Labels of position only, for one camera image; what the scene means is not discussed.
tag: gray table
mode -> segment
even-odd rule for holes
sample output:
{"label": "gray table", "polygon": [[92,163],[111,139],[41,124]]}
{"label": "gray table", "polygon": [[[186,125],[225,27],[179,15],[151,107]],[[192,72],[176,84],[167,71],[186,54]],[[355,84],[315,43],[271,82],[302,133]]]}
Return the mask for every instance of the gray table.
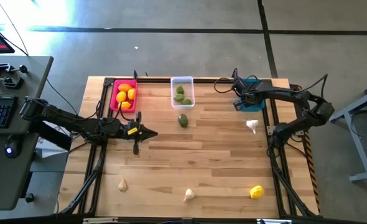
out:
{"label": "gray table", "polygon": [[361,136],[357,135],[354,132],[354,130],[356,131],[355,126],[352,127],[353,115],[360,109],[364,108],[365,106],[367,106],[367,94],[362,98],[360,98],[359,100],[356,100],[352,104],[348,105],[346,108],[343,108],[341,111],[335,113],[330,118],[331,123],[335,123],[339,119],[345,118],[346,124],[348,125],[348,129],[350,130],[353,141],[355,142],[356,149],[358,150],[363,167],[365,168],[365,172],[350,176],[351,182],[358,180],[367,180],[367,156],[361,142]]}
{"label": "gray table", "polygon": [[[1,93],[13,93],[18,96],[39,98],[48,77],[52,57],[0,56],[0,63],[10,63],[15,68],[25,65],[28,75],[19,73],[24,84],[19,90],[9,90],[0,84]],[[18,101],[15,115],[8,129],[0,129],[0,210],[12,210],[24,189],[27,175],[37,144],[38,134],[30,133],[24,137],[22,152],[15,159],[8,159],[4,153],[7,133],[23,133],[27,131],[29,123],[19,116],[24,100]]]}

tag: black cable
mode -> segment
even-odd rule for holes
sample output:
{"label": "black cable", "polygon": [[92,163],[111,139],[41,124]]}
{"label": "black cable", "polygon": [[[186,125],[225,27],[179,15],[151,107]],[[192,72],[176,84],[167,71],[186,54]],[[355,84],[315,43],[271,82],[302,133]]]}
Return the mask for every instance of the black cable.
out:
{"label": "black cable", "polygon": [[72,141],[74,141],[74,140],[76,140],[78,137],[80,137],[81,136],[81,134],[79,134],[79,135],[77,135],[76,137],[74,137],[73,139],[72,139]]}
{"label": "black cable", "polygon": [[26,56],[29,56],[29,54],[28,53],[26,53],[24,50],[22,50],[20,47],[18,47],[16,44],[14,44],[14,43],[12,43],[10,40],[8,40],[1,32],[0,32],[0,36],[4,39],[4,40],[6,40],[6,41],[8,41],[10,44],[12,44],[13,46],[15,46],[17,49],[19,49],[21,52],[23,52],[23,54],[25,54]]}
{"label": "black cable", "polygon": [[321,97],[323,98],[323,91],[325,89],[325,83],[326,83],[326,79],[327,79],[327,76],[328,74],[325,74],[322,78],[320,78],[319,80],[317,80],[314,84],[312,84],[311,86],[307,87],[307,88],[304,88],[302,90],[297,90],[297,91],[294,91],[294,93],[302,93],[303,91],[306,91],[306,90],[309,90],[310,88],[314,87],[316,84],[320,83],[322,80],[323,81],[323,84],[322,84],[322,94],[321,94]]}
{"label": "black cable", "polygon": [[123,115],[123,111],[121,110],[121,116],[126,120],[126,121],[129,121],[129,119],[127,119],[124,115]]}
{"label": "black cable", "polygon": [[69,136],[63,129],[62,129],[62,127],[61,126],[59,126],[59,125],[57,125],[57,127],[59,128],[59,130],[61,130],[63,133],[65,133],[65,135],[66,136]]}
{"label": "black cable", "polygon": [[295,142],[302,142],[302,140],[295,140],[295,139],[293,138],[293,135],[292,135],[292,136],[290,136],[290,139],[291,139],[291,140],[293,140],[293,141],[295,141]]}
{"label": "black cable", "polygon": [[290,146],[290,147],[292,147],[292,148],[294,148],[294,149],[296,149],[296,150],[298,150],[299,152],[301,152],[304,156],[306,156],[305,155],[305,153],[303,152],[303,151],[301,151],[301,149],[299,149],[299,148],[297,148],[297,147],[295,147],[295,146],[293,146],[293,145],[291,145],[291,144],[289,144],[289,143],[286,143],[288,146]]}
{"label": "black cable", "polygon": [[323,80],[323,83],[322,83],[322,89],[320,90],[320,96],[322,97],[322,98],[324,98],[323,97],[323,94],[324,94],[324,92],[325,92],[325,84],[326,84],[326,80],[327,80],[327,74],[325,75],[326,77],[325,77],[325,79]]}
{"label": "black cable", "polygon": [[221,81],[221,80],[230,80],[230,79],[229,79],[229,78],[222,77],[222,78],[219,78],[219,79],[215,80],[215,83],[214,83],[214,90],[215,90],[217,93],[228,93],[228,92],[230,92],[230,91],[232,91],[232,90],[233,90],[232,88],[230,88],[229,90],[226,90],[226,91],[218,91],[218,90],[216,89],[216,84],[217,84],[219,81]]}
{"label": "black cable", "polygon": [[355,130],[354,130],[354,127],[353,127],[353,120],[355,120],[355,117],[358,116],[359,114],[363,114],[363,113],[367,113],[367,111],[357,111],[353,116],[352,116],[352,119],[351,119],[351,131],[359,136],[359,137],[366,137],[367,134],[359,134],[357,133]]}
{"label": "black cable", "polygon": [[182,223],[181,221],[166,221],[166,222],[160,222],[156,224],[173,224],[173,223]]}
{"label": "black cable", "polygon": [[[83,144],[81,144],[81,145],[79,145],[79,146],[76,146],[76,147],[74,147],[73,149],[69,150],[69,151],[67,152],[67,155],[66,155],[66,161],[67,161],[67,159],[68,159],[68,157],[69,157],[69,154],[70,154],[71,152],[73,152],[74,150],[79,149],[80,147],[85,146],[86,144],[87,144],[87,142],[85,142],[85,143],[83,143]],[[56,201],[57,201],[57,211],[56,211],[56,213],[59,213],[59,200],[58,200],[59,193],[60,193],[60,191],[58,190],[58,192],[57,192],[57,196],[56,196]]]}
{"label": "black cable", "polygon": [[59,213],[59,200],[58,200],[58,196],[59,196],[60,191],[58,190],[57,196],[56,196],[56,201],[57,201],[57,212]]}
{"label": "black cable", "polygon": [[81,145],[79,145],[79,146],[76,146],[76,147],[74,147],[73,149],[69,150],[69,151],[67,152],[67,156],[69,156],[69,154],[70,154],[70,153],[72,153],[73,151],[76,151],[77,149],[79,149],[79,148],[81,148],[81,147],[85,146],[86,144],[88,144],[88,143],[87,143],[87,142],[84,142],[83,144],[81,144]]}
{"label": "black cable", "polygon": [[78,115],[77,111],[76,111],[76,110],[74,109],[74,107],[70,104],[70,102],[69,102],[68,100],[66,100],[66,98],[64,98],[64,97],[62,96],[62,94],[60,94],[60,93],[58,92],[58,90],[56,90],[56,89],[51,85],[51,83],[49,82],[48,78],[47,78],[47,83],[49,84],[49,86],[51,86],[51,88],[52,88],[53,90],[55,90],[55,92],[57,92],[57,93],[58,93],[58,95],[59,95],[60,97],[62,97],[62,99],[64,99],[64,100],[66,101],[66,103],[67,103],[67,104],[69,104],[69,106],[73,109],[74,113],[76,113],[76,115]]}
{"label": "black cable", "polygon": [[114,116],[114,118],[111,121],[105,122],[105,124],[111,124],[111,123],[113,123],[113,121],[115,121],[117,119],[117,116],[119,116],[120,111],[121,111],[121,103],[120,103],[120,106],[119,106],[119,110],[117,110],[116,116]]}
{"label": "black cable", "polygon": [[279,154],[276,154],[275,157],[272,157],[271,156],[271,150],[274,150],[274,147],[273,147],[273,144],[271,143],[268,148],[266,149],[266,155],[269,157],[269,158],[272,158],[272,159],[276,159],[278,158],[280,155]]}

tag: computer mouse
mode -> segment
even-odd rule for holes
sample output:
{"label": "computer mouse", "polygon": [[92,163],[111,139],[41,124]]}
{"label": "computer mouse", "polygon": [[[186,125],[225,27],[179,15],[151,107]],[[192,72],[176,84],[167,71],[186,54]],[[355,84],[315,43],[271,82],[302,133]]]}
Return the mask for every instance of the computer mouse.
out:
{"label": "computer mouse", "polygon": [[21,134],[12,134],[8,136],[4,149],[5,155],[8,158],[13,159],[21,154],[23,137],[24,136]]}

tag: wooden tabletop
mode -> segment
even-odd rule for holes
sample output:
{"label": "wooden tabletop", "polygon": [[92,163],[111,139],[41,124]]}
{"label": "wooden tabletop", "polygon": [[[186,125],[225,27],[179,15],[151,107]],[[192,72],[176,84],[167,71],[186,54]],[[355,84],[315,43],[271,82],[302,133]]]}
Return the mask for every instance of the wooden tabletop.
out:
{"label": "wooden tabletop", "polygon": [[[80,115],[94,113],[104,78],[88,78]],[[272,79],[272,83],[289,86],[287,79]],[[230,85],[221,84],[218,88],[229,89]],[[136,111],[142,111],[143,124],[159,135],[139,145],[139,156],[132,153],[132,141],[109,140],[96,216],[279,216],[262,112],[237,112],[232,105],[237,96],[233,92],[219,94],[212,84],[195,84],[196,104],[187,111],[171,107],[170,83],[138,83],[138,90]],[[276,101],[276,105],[280,122],[295,119],[292,103]],[[177,122],[181,113],[188,117],[188,128],[181,128]],[[248,119],[259,120],[256,134],[246,127]],[[82,142],[77,139],[72,147]],[[303,149],[301,143],[290,143]],[[68,158],[59,194],[61,208],[83,184],[89,150],[90,146],[84,146]],[[308,208],[318,213],[305,157],[289,146],[286,156],[293,188]],[[118,190],[123,178],[128,184],[124,193]],[[265,189],[264,196],[257,200],[249,198],[249,190],[255,185]],[[196,197],[184,203],[187,189],[192,189]],[[288,210],[287,194],[282,191]]]}

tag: gray desk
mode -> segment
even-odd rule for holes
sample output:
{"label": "gray desk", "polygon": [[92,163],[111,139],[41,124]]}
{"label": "gray desk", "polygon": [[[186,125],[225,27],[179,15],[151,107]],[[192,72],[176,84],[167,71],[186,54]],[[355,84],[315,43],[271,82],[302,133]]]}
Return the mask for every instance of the gray desk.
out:
{"label": "gray desk", "polygon": [[[24,79],[21,89],[9,90],[0,84],[0,94],[13,93],[18,96],[40,97],[52,62],[52,57],[0,56],[0,63],[10,63],[16,68],[26,65],[29,70],[28,75],[19,74]],[[18,101],[18,107],[7,133],[22,133],[29,127],[29,123],[20,119],[19,116],[23,102],[23,100]],[[7,134],[0,134],[0,210],[15,208],[24,188],[38,139],[37,134],[27,134],[20,156],[8,159],[4,153],[7,136]]]}

